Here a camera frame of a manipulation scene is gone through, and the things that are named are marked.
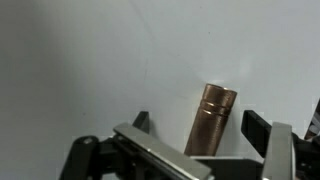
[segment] screw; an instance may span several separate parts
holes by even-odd
[[[92,142],[92,139],[91,138],[87,138],[83,141],[83,143],[85,144],[90,144]]]

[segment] white wall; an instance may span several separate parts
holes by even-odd
[[[320,96],[320,2],[1,0],[0,179],[57,179],[71,142],[148,110],[183,151],[206,82],[238,91],[219,155],[261,160],[242,112],[303,136]]]

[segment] metal cylinder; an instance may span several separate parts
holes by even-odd
[[[235,91],[207,84],[185,149],[188,156],[214,156],[236,99]]]

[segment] silver metal plate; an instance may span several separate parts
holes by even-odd
[[[183,179],[212,179],[209,167],[190,159],[128,123],[116,126],[114,131],[181,174]]]
[[[287,124],[272,124],[262,180],[292,180],[291,129]]]

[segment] copper pipe fitting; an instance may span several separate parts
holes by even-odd
[[[212,84],[206,85],[184,154],[216,154],[236,96],[235,91]]]

